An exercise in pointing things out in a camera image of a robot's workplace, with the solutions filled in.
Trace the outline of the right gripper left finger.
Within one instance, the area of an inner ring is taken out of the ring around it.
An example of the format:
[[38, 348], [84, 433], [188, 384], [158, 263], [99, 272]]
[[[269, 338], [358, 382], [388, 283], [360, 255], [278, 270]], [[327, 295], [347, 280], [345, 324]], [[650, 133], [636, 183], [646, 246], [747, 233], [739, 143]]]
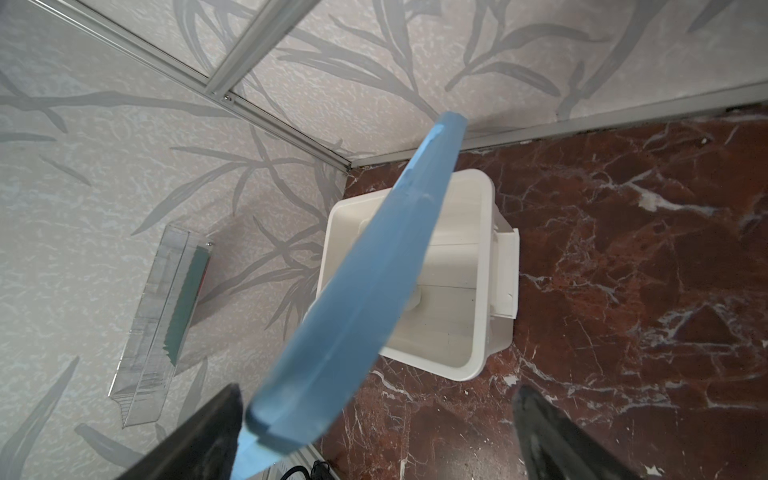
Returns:
[[242, 418], [240, 387], [230, 383], [120, 477], [228, 480]]

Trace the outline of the white plastic storage bin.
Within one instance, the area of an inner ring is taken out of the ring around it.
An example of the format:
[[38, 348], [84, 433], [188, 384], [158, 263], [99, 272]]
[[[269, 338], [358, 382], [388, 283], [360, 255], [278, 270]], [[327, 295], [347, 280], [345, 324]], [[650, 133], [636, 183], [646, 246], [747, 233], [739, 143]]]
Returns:
[[382, 356], [468, 381], [511, 345], [521, 238], [494, 198], [485, 173], [452, 175], [416, 286]]

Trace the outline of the clear wall shelf green mat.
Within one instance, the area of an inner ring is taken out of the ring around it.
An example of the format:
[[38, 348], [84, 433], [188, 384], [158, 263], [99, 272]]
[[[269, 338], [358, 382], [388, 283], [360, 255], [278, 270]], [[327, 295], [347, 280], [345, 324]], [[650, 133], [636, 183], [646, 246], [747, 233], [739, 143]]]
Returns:
[[211, 251], [212, 242], [201, 234], [177, 226], [164, 230], [109, 390], [123, 427], [159, 419]]

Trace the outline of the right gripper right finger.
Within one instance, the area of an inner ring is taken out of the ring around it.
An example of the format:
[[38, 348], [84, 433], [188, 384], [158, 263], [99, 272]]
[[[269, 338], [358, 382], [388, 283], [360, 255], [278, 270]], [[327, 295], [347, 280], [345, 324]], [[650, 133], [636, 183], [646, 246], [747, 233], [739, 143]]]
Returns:
[[536, 389], [512, 400], [514, 424], [530, 479], [636, 479], [638, 475], [573, 423]]

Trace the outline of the blue plastic bin lid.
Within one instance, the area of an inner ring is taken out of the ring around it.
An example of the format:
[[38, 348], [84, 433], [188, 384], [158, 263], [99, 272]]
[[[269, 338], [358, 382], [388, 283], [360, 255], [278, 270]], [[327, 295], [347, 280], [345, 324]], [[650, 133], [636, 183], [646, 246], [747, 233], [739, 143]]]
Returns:
[[313, 443], [355, 396], [416, 285], [467, 125], [439, 117], [308, 310], [249, 402], [232, 478]]

